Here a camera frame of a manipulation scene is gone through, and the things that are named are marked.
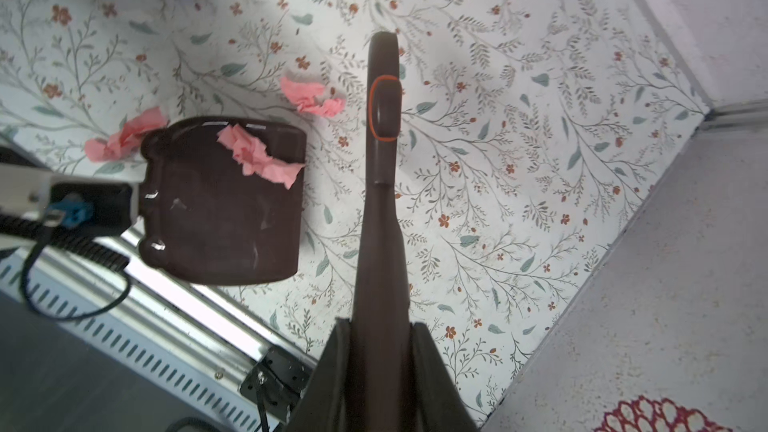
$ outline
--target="crumpled paper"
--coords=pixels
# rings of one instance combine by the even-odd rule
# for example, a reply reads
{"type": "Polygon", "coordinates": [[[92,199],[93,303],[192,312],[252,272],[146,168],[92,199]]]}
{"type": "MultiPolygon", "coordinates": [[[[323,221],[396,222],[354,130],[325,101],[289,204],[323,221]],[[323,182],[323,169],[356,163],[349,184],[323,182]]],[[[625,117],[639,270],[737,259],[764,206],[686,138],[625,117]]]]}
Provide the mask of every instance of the crumpled paper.
{"type": "Polygon", "coordinates": [[[312,113],[316,116],[331,118],[344,110],[346,100],[327,99],[318,104],[317,97],[325,93],[325,86],[317,82],[293,82],[287,77],[280,78],[283,94],[299,112],[312,113]]]}
{"type": "Polygon", "coordinates": [[[287,164],[268,156],[264,142],[249,134],[239,124],[226,126],[219,131],[218,137],[218,143],[231,150],[232,157],[243,166],[244,176],[257,174],[275,184],[283,184],[288,189],[304,167],[304,164],[287,164]]]}
{"type": "Polygon", "coordinates": [[[108,162],[126,158],[141,145],[141,139],[147,132],[162,129],[168,125],[159,107],[143,111],[139,117],[128,120],[120,132],[112,134],[108,140],[90,139],[85,141],[84,150],[91,162],[108,162]]]}

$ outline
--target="orange flower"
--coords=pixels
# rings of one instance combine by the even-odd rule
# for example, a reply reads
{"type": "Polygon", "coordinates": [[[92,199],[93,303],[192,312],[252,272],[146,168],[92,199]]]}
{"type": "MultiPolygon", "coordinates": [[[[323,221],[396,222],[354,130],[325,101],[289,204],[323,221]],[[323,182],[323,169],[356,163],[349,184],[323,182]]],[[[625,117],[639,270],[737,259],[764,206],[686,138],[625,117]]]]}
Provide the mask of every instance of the orange flower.
{"type": "Polygon", "coordinates": [[[60,7],[59,5],[54,5],[53,7],[51,7],[51,12],[53,13],[53,17],[51,18],[53,22],[58,22],[63,26],[72,22],[72,16],[69,15],[69,8],[67,7],[60,7]]]}
{"type": "Polygon", "coordinates": [[[312,62],[309,62],[309,61],[306,59],[306,56],[301,56],[301,57],[297,57],[297,58],[296,58],[296,63],[297,63],[297,64],[299,64],[299,68],[300,68],[300,69],[304,69],[304,70],[307,70],[307,69],[309,69],[309,68],[310,68],[310,64],[311,64],[312,62]]]}
{"type": "Polygon", "coordinates": [[[114,9],[114,4],[102,4],[101,5],[101,12],[104,14],[105,17],[116,17],[118,16],[118,12],[114,9]]]}
{"type": "Polygon", "coordinates": [[[54,97],[61,97],[62,92],[58,89],[58,86],[49,83],[45,87],[43,87],[43,93],[48,96],[49,99],[53,99],[54,97]]]}

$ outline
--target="black bracket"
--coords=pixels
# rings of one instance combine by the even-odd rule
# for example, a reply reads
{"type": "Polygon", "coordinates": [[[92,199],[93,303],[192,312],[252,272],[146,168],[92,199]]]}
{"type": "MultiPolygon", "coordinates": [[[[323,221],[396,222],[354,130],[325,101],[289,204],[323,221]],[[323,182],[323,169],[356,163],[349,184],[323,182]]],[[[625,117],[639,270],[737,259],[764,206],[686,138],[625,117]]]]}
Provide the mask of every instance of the black bracket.
{"type": "Polygon", "coordinates": [[[240,386],[240,393],[286,424],[310,382],[312,368],[282,348],[273,346],[240,386]]]}

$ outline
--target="brown dustpan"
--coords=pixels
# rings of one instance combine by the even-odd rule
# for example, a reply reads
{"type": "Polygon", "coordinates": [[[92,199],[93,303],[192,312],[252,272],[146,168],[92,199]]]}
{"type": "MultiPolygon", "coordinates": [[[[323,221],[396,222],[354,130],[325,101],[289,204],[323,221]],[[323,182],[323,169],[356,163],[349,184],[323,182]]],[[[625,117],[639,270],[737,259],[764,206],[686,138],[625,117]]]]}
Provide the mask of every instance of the brown dustpan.
{"type": "Polygon", "coordinates": [[[304,163],[306,134],[286,124],[197,117],[144,138],[147,173],[139,187],[149,266],[196,284],[263,284],[291,277],[299,260],[304,171],[286,190],[244,176],[217,134],[240,124],[269,155],[304,163]]]}

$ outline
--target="floral pattern surface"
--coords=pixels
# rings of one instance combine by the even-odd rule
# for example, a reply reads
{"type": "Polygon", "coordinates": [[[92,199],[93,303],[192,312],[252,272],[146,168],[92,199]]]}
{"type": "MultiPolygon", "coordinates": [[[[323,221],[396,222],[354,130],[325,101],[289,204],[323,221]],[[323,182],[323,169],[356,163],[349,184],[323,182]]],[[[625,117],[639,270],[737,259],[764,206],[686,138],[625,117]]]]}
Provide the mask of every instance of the floral pattern surface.
{"type": "Polygon", "coordinates": [[[354,290],[378,30],[400,45],[412,319],[483,421],[705,112],[632,0],[0,0],[0,133],[139,181],[140,158],[93,164],[84,141],[157,105],[305,130],[299,272],[226,291],[319,356],[354,290]],[[297,114],[282,76],[346,110],[297,114]]]}

